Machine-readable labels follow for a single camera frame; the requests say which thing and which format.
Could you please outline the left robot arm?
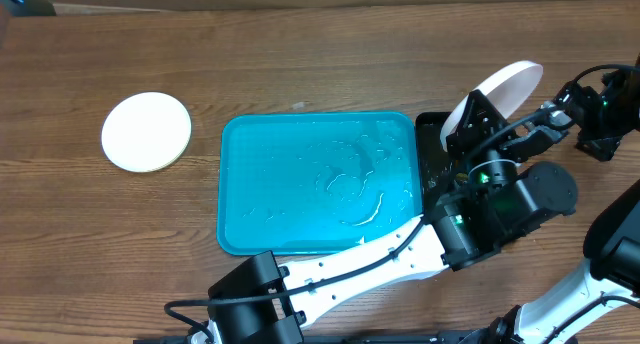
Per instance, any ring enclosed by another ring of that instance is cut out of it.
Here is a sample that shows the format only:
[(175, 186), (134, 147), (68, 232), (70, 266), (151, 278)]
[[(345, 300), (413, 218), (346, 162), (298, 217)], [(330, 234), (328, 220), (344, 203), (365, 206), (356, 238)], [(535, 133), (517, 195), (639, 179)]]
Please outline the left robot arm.
[(575, 210), (573, 177), (551, 162), (527, 165), (572, 125), (567, 102), (543, 104), (519, 135), (490, 99), (471, 92), (458, 113), (416, 121), (423, 211), (393, 232), (354, 248), (278, 264), (250, 257), (209, 290), (209, 319), (191, 343), (299, 343), (302, 330), (369, 290), (459, 270), (498, 254), (544, 222)]

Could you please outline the white plate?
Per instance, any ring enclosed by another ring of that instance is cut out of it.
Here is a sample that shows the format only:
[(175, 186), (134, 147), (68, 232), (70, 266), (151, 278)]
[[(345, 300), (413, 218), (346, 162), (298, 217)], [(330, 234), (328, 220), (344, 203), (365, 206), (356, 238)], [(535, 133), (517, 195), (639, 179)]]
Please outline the white plate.
[(541, 64), (522, 60), (498, 70), (475, 87), (504, 119), (508, 119), (533, 93), (543, 76)]
[(141, 92), (122, 100), (107, 115), (101, 147), (115, 166), (147, 173), (178, 160), (191, 134), (191, 116), (181, 101), (162, 92)]

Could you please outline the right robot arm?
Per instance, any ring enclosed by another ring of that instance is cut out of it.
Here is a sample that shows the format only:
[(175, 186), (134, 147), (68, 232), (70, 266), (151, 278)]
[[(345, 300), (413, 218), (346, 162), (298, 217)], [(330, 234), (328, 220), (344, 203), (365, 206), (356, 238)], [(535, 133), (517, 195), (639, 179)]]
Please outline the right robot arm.
[[(504, 129), (475, 149), (496, 148), (528, 158), (579, 127), (577, 149), (599, 161), (613, 158), (620, 140), (639, 127), (638, 65), (604, 64), (600, 92), (567, 82), (556, 97), (520, 121), (528, 133)], [(632, 184), (591, 224), (578, 267), (547, 293), (514, 307), (466, 343), (573, 343), (576, 334), (610, 311), (639, 305), (639, 186)]]

